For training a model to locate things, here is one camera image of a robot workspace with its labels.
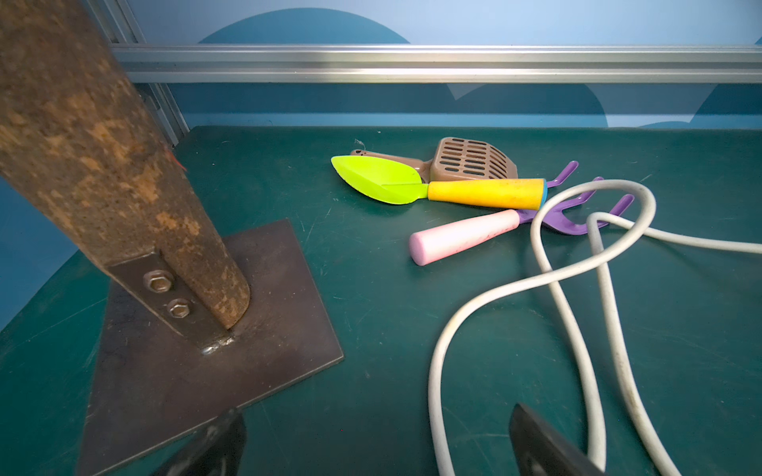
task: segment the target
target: lime green trowel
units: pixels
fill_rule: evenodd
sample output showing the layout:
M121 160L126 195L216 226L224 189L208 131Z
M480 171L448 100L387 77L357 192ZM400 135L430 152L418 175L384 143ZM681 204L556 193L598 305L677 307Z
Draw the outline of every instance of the lime green trowel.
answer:
M375 200L402 205L419 198L466 205L538 210L548 193L545 179L462 180L423 184L413 168L384 158L338 155L331 163L355 190Z

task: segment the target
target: brown litter scoop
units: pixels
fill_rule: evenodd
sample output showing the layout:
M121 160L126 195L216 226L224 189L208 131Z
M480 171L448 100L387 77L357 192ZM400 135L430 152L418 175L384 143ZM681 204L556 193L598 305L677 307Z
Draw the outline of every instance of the brown litter scoop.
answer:
M497 147L487 142L457 137L440 140L434 158L426 162L359 149L353 150L351 155L387 158L409 165L421 175L425 184L432 181L518 178L516 165Z

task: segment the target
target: pink handle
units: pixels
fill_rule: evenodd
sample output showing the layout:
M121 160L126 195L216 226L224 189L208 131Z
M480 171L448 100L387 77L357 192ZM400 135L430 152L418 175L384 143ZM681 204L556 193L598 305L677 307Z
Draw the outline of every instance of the pink handle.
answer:
M460 253L519 225L516 210L476 216L410 235L410 256L418 266Z

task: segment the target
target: yellow handle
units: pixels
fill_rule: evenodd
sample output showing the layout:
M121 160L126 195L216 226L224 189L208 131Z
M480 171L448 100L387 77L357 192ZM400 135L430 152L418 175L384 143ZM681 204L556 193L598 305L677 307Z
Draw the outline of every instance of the yellow handle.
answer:
M547 194L544 178L431 182L428 188L428 199L437 202L526 210L539 210Z

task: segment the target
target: metal base plate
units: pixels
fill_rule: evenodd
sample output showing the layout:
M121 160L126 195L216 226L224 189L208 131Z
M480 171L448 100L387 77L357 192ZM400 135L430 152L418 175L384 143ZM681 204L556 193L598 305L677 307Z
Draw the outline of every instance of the metal base plate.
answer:
M225 238L251 286L209 356L111 283L77 475L99 474L343 360L287 220Z

